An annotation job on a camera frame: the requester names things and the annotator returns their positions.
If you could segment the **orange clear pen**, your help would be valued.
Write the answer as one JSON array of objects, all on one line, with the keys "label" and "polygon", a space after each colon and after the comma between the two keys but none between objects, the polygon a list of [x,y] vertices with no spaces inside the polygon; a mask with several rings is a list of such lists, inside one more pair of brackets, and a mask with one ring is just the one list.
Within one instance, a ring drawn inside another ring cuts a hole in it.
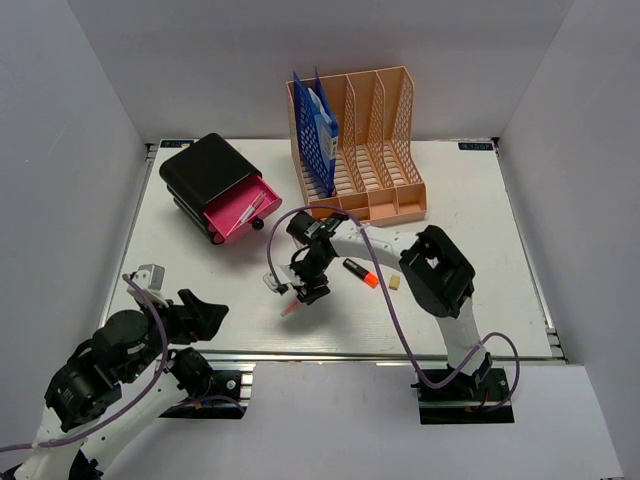
[{"label": "orange clear pen", "polygon": [[288,305],[287,307],[285,307],[281,311],[280,316],[281,317],[286,317],[287,315],[291,314],[293,311],[295,311],[301,305],[302,305],[302,303],[299,300],[293,301],[290,305]]}]

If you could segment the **clear grey pen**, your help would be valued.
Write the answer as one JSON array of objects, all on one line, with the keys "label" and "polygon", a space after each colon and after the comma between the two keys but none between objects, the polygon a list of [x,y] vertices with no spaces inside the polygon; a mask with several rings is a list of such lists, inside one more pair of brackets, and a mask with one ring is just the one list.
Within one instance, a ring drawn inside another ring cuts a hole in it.
[{"label": "clear grey pen", "polygon": [[258,208],[262,205],[264,200],[266,199],[266,193],[261,192],[256,196],[256,198],[249,204],[249,206],[244,210],[244,212],[238,218],[236,222],[237,225],[242,225],[247,223],[249,219],[255,214]]}]

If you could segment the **peach plastic file organizer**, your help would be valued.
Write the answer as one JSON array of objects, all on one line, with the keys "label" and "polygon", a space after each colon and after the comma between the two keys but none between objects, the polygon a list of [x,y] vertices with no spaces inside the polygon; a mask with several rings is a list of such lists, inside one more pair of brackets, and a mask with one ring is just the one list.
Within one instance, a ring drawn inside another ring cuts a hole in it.
[{"label": "peach plastic file organizer", "polygon": [[404,66],[320,79],[340,128],[334,192],[327,194],[301,153],[295,84],[286,84],[291,155],[303,202],[341,207],[375,226],[423,220],[427,188],[411,155],[414,83]]}]

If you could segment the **black pink drawer unit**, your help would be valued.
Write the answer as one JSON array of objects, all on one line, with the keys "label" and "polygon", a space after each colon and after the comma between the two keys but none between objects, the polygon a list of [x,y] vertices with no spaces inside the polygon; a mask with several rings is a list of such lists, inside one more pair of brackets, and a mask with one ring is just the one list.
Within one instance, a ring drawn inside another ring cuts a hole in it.
[{"label": "black pink drawer unit", "polygon": [[[210,133],[165,160],[159,175],[174,203],[214,245],[231,244],[259,231],[282,198],[262,173],[227,140]],[[236,222],[261,192],[266,199],[247,223]]]}]

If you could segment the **blue plastic folder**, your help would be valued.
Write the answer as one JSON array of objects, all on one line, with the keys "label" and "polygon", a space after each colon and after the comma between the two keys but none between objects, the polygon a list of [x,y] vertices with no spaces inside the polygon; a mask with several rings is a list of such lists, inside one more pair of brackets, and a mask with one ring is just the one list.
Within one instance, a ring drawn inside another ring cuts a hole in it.
[{"label": "blue plastic folder", "polygon": [[302,163],[322,198],[335,189],[336,157],[340,136],[337,117],[317,74],[311,86],[293,72],[296,137]]}]

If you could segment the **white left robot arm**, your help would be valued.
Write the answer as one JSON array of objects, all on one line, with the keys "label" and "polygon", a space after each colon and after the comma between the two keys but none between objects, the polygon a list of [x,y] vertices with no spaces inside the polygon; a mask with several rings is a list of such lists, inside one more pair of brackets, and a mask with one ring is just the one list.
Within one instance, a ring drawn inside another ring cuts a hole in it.
[{"label": "white left robot arm", "polygon": [[192,345],[218,333],[228,306],[188,289],[179,303],[128,292],[137,309],[112,315],[55,373],[30,456],[2,478],[98,479],[167,410],[217,397],[214,371]]}]

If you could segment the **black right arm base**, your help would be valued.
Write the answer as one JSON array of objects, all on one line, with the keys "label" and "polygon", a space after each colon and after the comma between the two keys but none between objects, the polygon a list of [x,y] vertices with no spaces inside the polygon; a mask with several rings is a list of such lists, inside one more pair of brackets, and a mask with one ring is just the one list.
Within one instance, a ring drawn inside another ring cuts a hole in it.
[{"label": "black right arm base", "polygon": [[421,425],[484,425],[515,422],[507,375],[503,368],[487,367],[477,386],[462,373],[441,389],[429,388],[420,378],[417,391]]}]

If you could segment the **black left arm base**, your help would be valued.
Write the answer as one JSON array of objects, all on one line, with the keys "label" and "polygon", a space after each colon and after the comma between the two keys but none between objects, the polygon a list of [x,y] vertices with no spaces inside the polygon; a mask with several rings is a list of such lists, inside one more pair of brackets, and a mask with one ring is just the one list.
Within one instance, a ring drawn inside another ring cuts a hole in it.
[{"label": "black left arm base", "polygon": [[200,352],[186,348],[169,351],[164,372],[176,374],[178,387],[187,392],[187,397],[166,410],[161,418],[243,418],[245,407],[241,404],[240,370],[214,369]]}]

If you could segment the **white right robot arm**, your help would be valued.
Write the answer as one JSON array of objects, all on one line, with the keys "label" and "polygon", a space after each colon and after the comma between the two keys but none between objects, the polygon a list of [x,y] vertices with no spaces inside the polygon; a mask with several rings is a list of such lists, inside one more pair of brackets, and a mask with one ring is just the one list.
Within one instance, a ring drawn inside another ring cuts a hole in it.
[{"label": "white right robot arm", "polygon": [[310,305],[330,293],[326,270],[333,260],[374,255],[379,264],[404,275],[419,307],[436,319],[453,390],[472,399],[486,389],[492,359],[474,318],[475,270],[441,228],[429,225],[415,235],[393,233],[355,225],[343,213],[316,220],[300,211],[286,232],[306,251],[302,259],[280,269],[281,292],[292,287],[298,300]]}]

